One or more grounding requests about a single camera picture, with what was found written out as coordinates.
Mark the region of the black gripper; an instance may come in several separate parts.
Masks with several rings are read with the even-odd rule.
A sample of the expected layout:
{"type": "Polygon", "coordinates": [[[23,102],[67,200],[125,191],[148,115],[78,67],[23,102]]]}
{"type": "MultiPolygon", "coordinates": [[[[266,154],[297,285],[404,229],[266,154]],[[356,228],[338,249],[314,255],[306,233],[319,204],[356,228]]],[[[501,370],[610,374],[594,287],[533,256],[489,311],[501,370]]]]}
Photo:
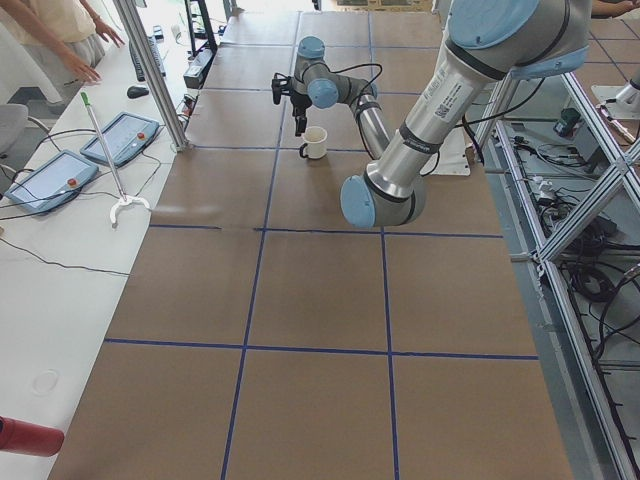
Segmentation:
{"type": "Polygon", "coordinates": [[[292,91],[290,94],[295,122],[295,136],[301,136],[306,131],[306,110],[311,107],[311,99],[303,93],[292,91]]]}

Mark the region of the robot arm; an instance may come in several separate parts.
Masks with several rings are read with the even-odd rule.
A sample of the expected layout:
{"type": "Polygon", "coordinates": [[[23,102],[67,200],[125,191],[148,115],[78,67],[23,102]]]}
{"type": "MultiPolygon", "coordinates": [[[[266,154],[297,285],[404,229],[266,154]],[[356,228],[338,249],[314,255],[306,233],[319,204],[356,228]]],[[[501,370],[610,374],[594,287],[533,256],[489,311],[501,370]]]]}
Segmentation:
{"type": "Polygon", "coordinates": [[[403,225],[417,218],[425,204],[420,172],[478,94],[505,76],[535,79],[579,68],[587,57],[591,8],[589,1],[452,2],[440,62],[396,130],[387,128],[368,81],[331,71],[324,43],[303,38],[294,73],[284,81],[296,131],[304,131],[310,106],[345,104],[373,158],[341,187],[344,218],[358,228],[403,225]]]}

